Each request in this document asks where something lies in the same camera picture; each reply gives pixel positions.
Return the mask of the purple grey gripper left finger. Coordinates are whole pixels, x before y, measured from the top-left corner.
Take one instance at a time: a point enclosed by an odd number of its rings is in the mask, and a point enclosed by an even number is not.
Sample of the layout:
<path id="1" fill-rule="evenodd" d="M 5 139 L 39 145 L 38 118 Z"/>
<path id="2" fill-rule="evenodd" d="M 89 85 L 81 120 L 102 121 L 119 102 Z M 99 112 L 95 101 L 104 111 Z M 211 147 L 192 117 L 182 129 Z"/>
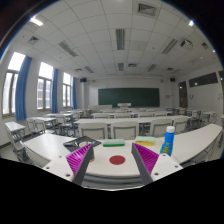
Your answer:
<path id="1" fill-rule="evenodd" d="M 88 164 L 93 159 L 94 150 L 92 144 L 77 148 L 66 156 L 66 160 L 74 174 L 73 182 L 75 184 L 82 185 Z"/>

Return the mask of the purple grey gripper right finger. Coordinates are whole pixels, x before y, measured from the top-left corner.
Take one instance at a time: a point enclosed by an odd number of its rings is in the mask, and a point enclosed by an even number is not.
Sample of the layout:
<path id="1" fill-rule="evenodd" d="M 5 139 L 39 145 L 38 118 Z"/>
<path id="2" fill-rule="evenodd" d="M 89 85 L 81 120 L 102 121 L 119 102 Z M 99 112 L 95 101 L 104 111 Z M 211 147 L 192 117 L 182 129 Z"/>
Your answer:
<path id="1" fill-rule="evenodd" d="M 132 144 L 131 153 L 136 161 L 142 183 L 144 185 L 151 183 L 151 173 L 159 155 L 137 143 Z"/>

